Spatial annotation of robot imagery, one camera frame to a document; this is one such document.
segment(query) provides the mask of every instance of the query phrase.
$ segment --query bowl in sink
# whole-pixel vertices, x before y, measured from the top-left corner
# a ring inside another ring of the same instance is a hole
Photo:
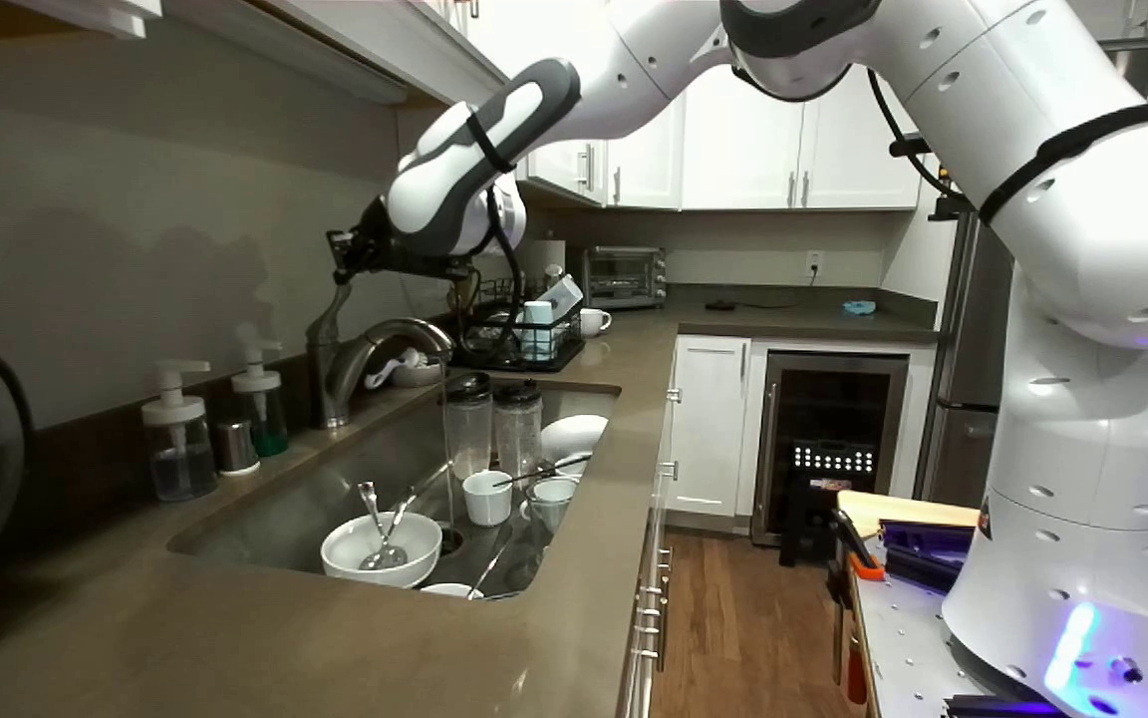
[[[390,548],[403,548],[408,562],[365,568],[365,557],[378,549],[378,532],[373,515],[341,524],[325,539],[325,569],[347,581],[418,588],[438,568],[444,528],[426,515],[408,515],[403,528],[396,528]]]

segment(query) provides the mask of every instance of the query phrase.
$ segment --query faucet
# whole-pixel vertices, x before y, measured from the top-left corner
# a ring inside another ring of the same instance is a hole
[[[426,350],[426,360],[451,362],[455,340],[434,328],[432,320],[403,314],[403,320],[385,320],[354,336],[353,343],[341,343],[341,309],[347,302],[353,282],[341,282],[331,309],[307,322],[307,370],[315,387],[315,416],[325,428],[343,428],[353,395],[365,384],[369,362],[377,360],[378,347],[390,340],[408,340]]]

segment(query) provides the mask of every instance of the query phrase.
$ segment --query kitchen sink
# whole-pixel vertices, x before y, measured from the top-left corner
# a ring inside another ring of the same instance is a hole
[[[537,392],[544,428],[564,416],[612,416],[618,400],[616,387],[537,384]],[[489,532],[466,519],[462,485],[448,472],[444,408],[438,395],[426,395],[385,420],[377,431],[341,440],[313,461],[277,475],[240,504],[198,519],[171,539],[171,549],[213,562],[325,573],[321,543],[341,524],[369,512],[354,489],[365,477],[378,485],[378,508],[396,508],[418,489],[410,512],[444,524],[444,557],[426,581],[475,581],[495,562],[483,594],[517,594],[536,581],[547,553],[544,548],[553,539],[544,519],[528,512]]]

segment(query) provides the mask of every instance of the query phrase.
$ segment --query white robotic arm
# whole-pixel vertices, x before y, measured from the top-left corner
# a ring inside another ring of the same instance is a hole
[[[451,109],[369,214],[434,258],[489,214],[517,239],[495,176],[646,125],[714,64],[780,100],[877,67],[1014,253],[988,515],[947,624],[1073,713],[1148,718],[1148,109],[1063,0],[633,0],[575,64]]]

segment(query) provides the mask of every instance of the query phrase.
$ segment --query countertop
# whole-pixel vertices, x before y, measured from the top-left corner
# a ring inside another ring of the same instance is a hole
[[[831,310],[618,310],[582,356],[537,378],[618,387],[529,592],[451,604],[315,573],[171,553],[171,539],[307,461],[301,436],[245,481],[137,519],[0,577],[0,713],[616,713],[677,331],[799,340],[933,340],[919,320]],[[385,392],[378,423],[418,392]]]

